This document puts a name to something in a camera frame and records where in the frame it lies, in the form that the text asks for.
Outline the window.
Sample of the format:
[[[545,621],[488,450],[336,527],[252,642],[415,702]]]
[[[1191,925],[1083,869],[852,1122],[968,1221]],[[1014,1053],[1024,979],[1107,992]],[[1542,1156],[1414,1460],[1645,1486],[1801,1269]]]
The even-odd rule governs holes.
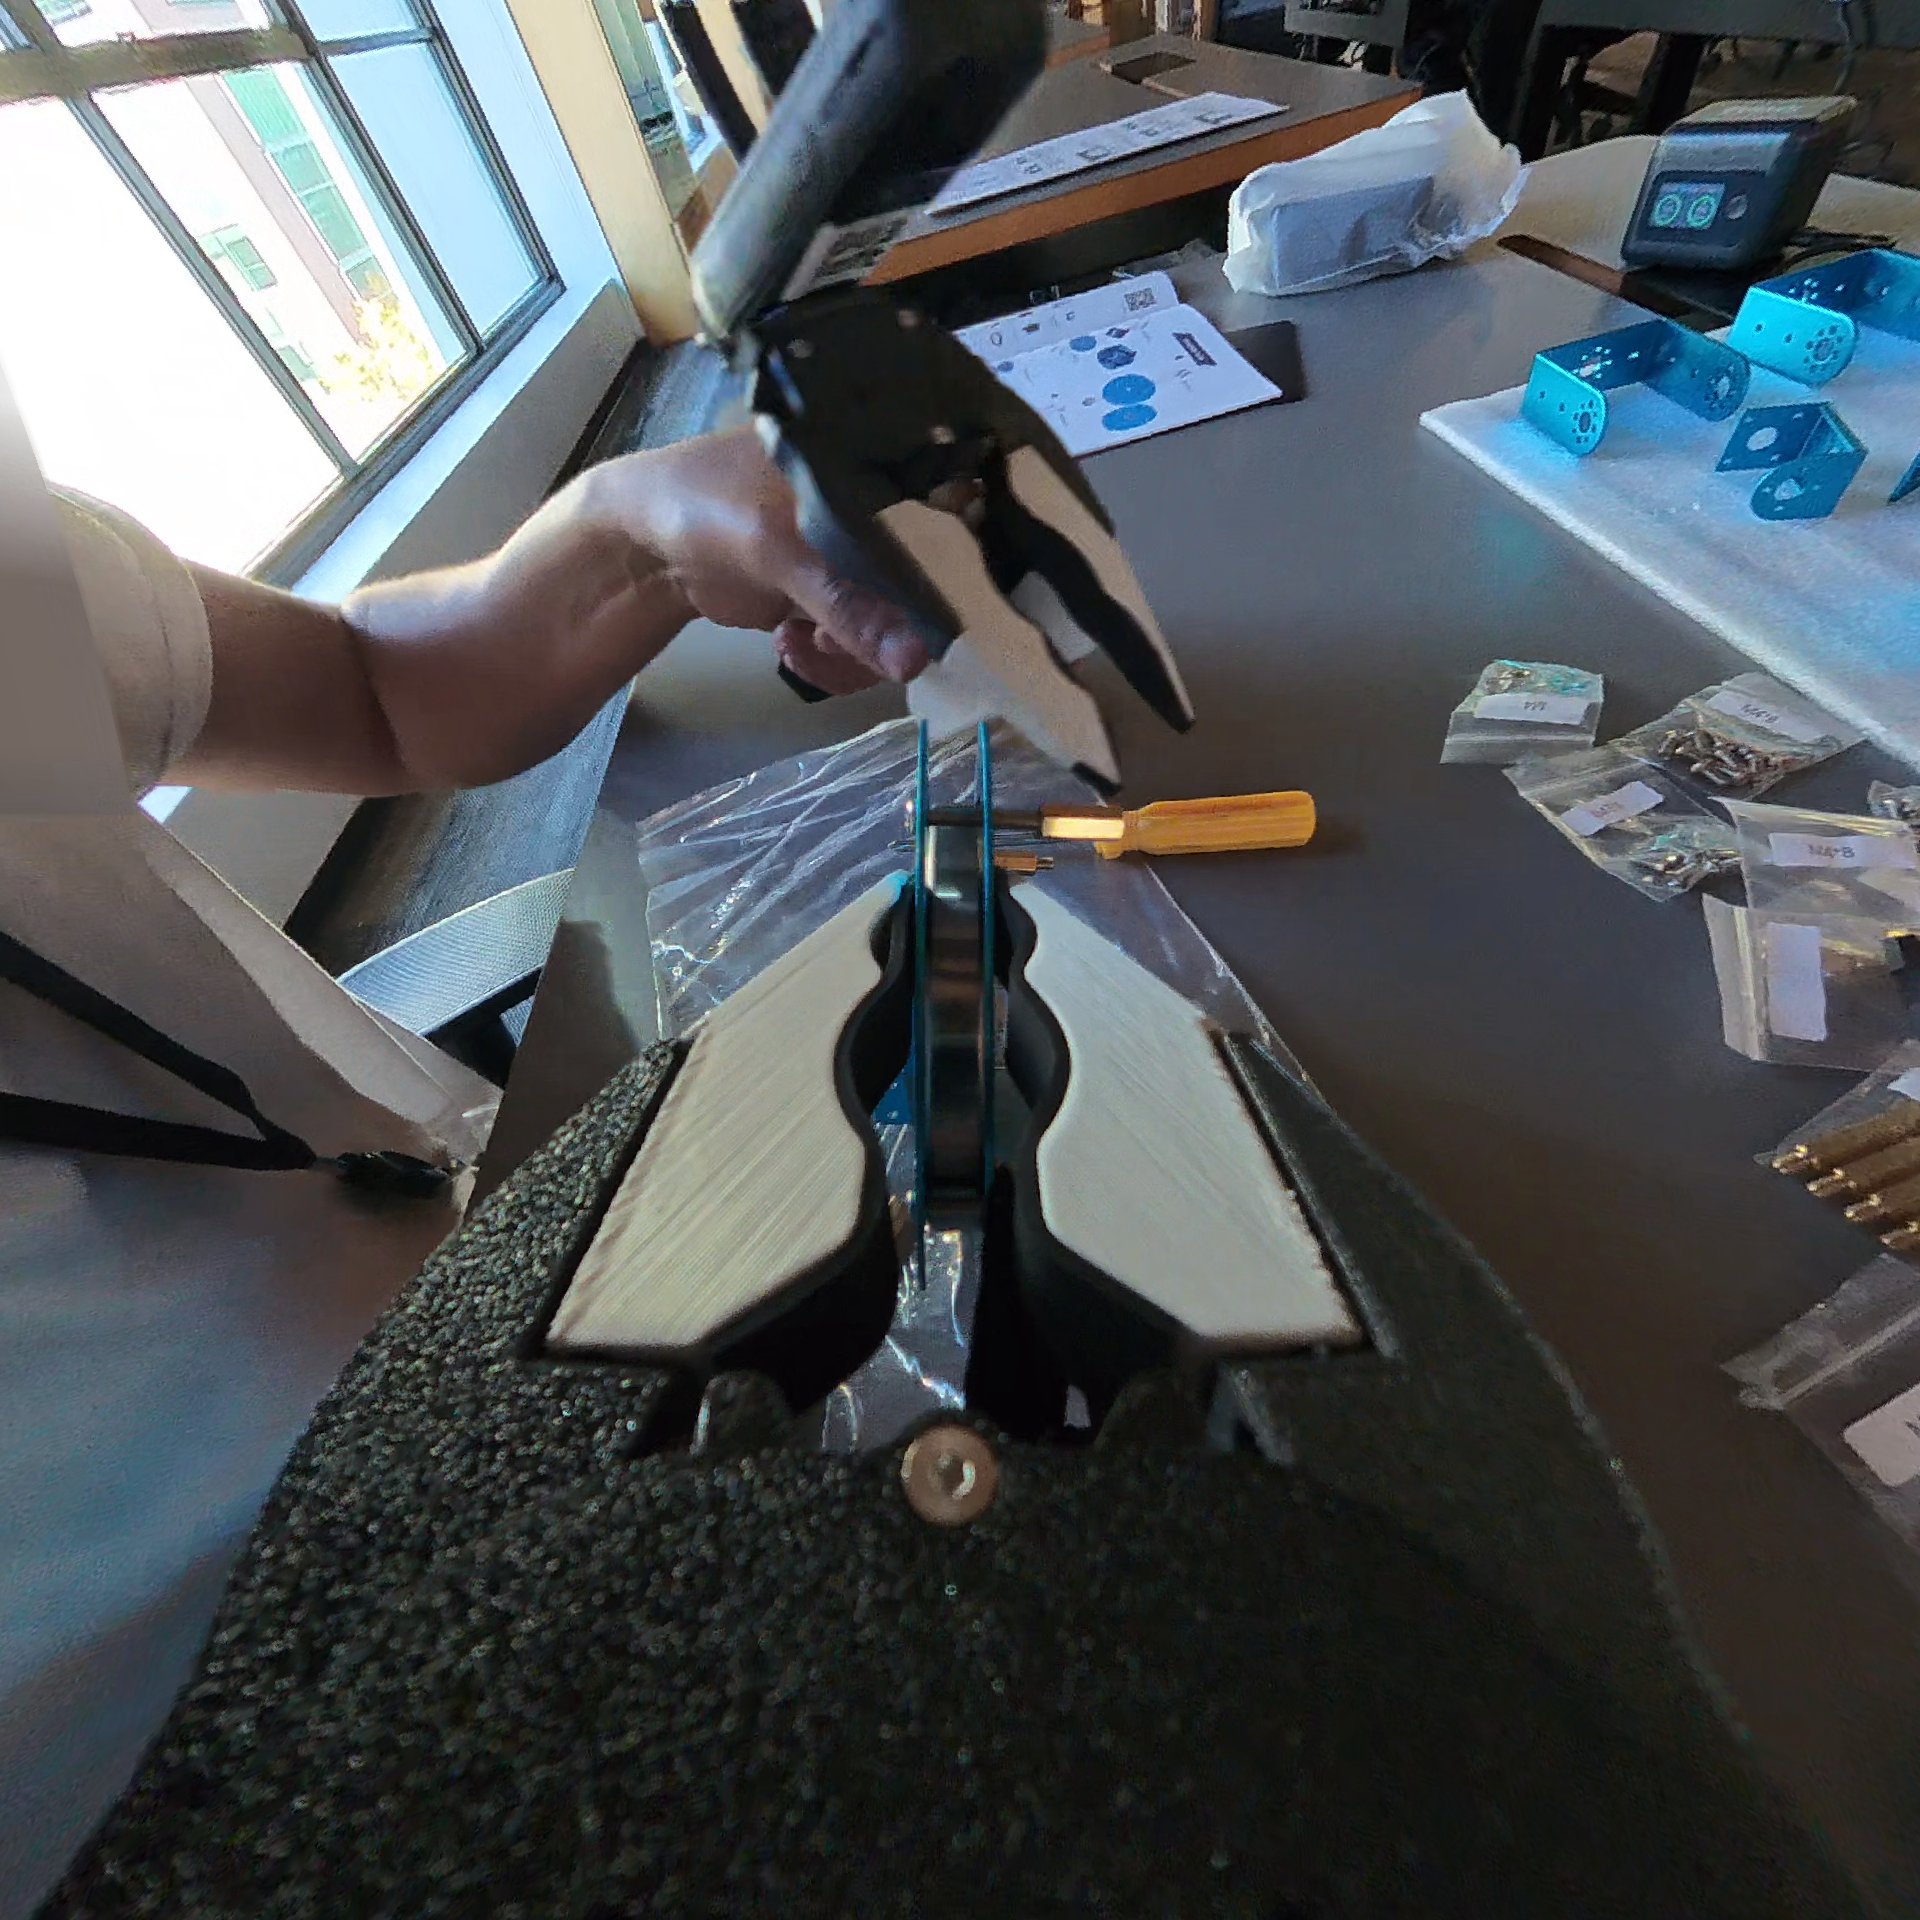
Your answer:
[[[5,1],[3,368],[48,477],[290,581],[564,280],[495,3]]]

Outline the printed instruction sheet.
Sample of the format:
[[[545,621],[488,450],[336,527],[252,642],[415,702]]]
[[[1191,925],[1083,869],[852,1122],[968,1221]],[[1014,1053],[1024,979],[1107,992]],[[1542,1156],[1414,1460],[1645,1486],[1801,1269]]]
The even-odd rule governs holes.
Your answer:
[[[1304,397],[1289,322],[1238,337],[1148,272],[956,329],[1078,459]]]

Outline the pile of small screw bags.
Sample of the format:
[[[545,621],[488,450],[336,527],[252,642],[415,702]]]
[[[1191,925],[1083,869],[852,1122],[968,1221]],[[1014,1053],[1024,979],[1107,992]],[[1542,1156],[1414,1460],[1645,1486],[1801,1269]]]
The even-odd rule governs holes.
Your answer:
[[[1454,709],[1444,762],[1499,763],[1516,794],[1598,874],[1650,902],[1698,899],[1652,945],[1612,948],[1556,902],[1524,955],[1604,1068],[1575,1068],[1607,1152],[1655,1201],[1596,1188],[1638,1245],[1687,1269],[1691,1298],[1763,1295],[1795,1249],[1782,1204],[1734,1169],[1785,1116],[1785,1075],[1879,1070],[1915,1037],[1915,839],[1899,820],[1769,803],[1785,778],[1852,741],[1763,675],[1734,677],[1612,741],[1594,741],[1602,680],[1497,660]]]

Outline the bag of brass standoffs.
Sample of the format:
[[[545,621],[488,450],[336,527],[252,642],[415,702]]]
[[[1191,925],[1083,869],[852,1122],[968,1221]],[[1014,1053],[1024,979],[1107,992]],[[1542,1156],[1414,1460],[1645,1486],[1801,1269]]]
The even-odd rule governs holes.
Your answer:
[[[1757,1164],[1918,1259],[1918,1042],[1893,1045],[1860,1083],[1797,1126]]]

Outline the plastic wrapped grey box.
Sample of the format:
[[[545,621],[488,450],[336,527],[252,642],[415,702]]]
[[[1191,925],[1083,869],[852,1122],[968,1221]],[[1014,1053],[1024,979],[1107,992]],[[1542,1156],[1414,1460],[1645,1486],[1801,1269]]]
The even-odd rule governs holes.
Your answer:
[[[1241,293],[1294,295],[1454,259],[1505,222],[1524,173],[1467,94],[1419,100],[1250,171],[1230,198],[1221,273]]]

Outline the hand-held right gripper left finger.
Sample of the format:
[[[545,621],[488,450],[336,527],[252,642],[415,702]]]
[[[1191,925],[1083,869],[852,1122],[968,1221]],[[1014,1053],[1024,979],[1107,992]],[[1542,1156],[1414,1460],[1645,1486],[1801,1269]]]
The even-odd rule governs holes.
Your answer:
[[[802,1410],[883,1338],[900,1259],[871,1109],[910,1043],[912,895],[885,876],[692,1030],[544,1345]]]

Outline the person's beige shirt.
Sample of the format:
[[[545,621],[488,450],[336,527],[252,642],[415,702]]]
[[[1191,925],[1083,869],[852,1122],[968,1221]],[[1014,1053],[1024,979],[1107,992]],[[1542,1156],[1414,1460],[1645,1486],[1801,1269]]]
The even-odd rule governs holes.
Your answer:
[[[3,1141],[1,1884],[30,1915],[126,1788],[313,1405],[459,1220],[497,1094],[381,1019],[140,803],[207,618],[48,491],[3,396],[3,935],[237,1077],[313,1164]]]

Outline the blue round turntable disc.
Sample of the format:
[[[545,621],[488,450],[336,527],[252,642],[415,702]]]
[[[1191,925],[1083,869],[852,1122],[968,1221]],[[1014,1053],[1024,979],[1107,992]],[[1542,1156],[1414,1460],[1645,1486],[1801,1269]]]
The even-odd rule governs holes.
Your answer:
[[[971,759],[973,799],[933,803],[931,741],[928,724],[917,721],[912,864],[885,935],[906,1000],[902,1033],[880,1057],[873,1116],[910,1127],[917,1253],[931,1231],[971,1230],[987,1207],[995,1178],[998,879],[1049,864],[1027,855],[1045,833],[1041,809],[995,815],[987,725],[976,727]]]

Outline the office chair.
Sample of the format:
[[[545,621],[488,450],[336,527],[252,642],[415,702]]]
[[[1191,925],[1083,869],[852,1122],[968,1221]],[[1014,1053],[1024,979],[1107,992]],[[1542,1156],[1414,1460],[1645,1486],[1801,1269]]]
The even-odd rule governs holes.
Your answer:
[[[569,868],[523,879],[407,933],[338,984],[504,1088],[569,882]]]

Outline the dark background furniture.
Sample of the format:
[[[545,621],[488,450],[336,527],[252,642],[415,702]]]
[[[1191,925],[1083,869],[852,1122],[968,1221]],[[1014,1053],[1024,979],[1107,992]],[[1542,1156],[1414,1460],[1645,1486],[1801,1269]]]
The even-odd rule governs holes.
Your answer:
[[[1524,159],[1556,136],[1578,141],[1587,111],[1621,116],[1626,131],[1665,131],[1715,40],[1840,48],[1844,79],[1860,51],[1918,44],[1913,1],[1198,1],[1191,23],[1206,40],[1322,64],[1337,44],[1364,44],[1372,74],[1464,89]],[[1643,33],[1655,48],[1635,94],[1587,82],[1594,56]]]

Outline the person's left forearm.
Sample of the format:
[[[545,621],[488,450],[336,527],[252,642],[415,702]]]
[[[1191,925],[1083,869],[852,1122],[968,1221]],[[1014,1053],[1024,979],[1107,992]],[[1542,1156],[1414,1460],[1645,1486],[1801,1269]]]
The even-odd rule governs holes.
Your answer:
[[[364,635],[338,607],[189,563],[209,646],[189,786],[396,797],[428,790],[381,708]]]

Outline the black device with screen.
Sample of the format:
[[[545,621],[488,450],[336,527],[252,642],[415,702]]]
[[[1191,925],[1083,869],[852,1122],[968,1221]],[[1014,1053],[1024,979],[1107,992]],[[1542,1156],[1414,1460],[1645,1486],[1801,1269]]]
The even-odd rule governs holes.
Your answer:
[[[1621,262],[1734,272],[1775,259],[1806,228],[1855,113],[1844,94],[1687,111],[1653,141]]]

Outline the person's left hand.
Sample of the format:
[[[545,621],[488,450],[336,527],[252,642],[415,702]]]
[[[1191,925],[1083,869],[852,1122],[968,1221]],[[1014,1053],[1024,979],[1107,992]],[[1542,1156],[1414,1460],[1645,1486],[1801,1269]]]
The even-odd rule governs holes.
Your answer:
[[[794,494],[750,430],[588,467],[463,568],[459,590],[458,786],[564,748],[697,618],[770,632],[779,663],[830,695],[906,684],[930,662],[900,607],[803,539]]]

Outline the yellow handled screwdriver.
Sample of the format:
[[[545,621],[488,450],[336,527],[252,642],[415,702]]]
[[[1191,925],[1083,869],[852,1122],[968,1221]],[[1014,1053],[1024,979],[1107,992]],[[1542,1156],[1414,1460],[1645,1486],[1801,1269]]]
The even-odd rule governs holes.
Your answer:
[[[1295,850],[1313,838],[1318,808],[1304,790],[1274,790],[1140,808],[1090,801],[937,805],[928,808],[926,826],[981,827],[998,865],[1031,874],[1061,847],[1092,850],[1104,860]]]

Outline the large blue metal u bracket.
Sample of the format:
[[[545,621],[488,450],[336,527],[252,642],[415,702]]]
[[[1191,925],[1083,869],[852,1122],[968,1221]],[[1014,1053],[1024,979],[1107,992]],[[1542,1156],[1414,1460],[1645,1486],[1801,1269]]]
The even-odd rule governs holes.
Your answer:
[[[1855,355],[1860,329],[1918,340],[1918,258],[1864,249],[1746,287],[1725,343],[1752,366],[1822,385]]]

